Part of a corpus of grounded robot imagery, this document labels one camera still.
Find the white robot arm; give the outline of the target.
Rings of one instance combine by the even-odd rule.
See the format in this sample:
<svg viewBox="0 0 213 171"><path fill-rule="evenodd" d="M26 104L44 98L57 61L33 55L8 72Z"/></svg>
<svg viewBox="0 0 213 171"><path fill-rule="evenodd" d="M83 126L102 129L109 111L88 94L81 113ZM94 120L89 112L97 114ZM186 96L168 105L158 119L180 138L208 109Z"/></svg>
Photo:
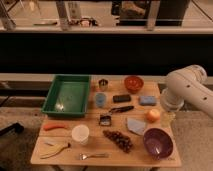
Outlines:
<svg viewBox="0 0 213 171"><path fill-rule="evenodd" d="M203 85L206 79L207 73L200 65L168 73L166 88L160 95L161 106L165 111L177 111L187 101L213 119L213 91Z"/></svg>

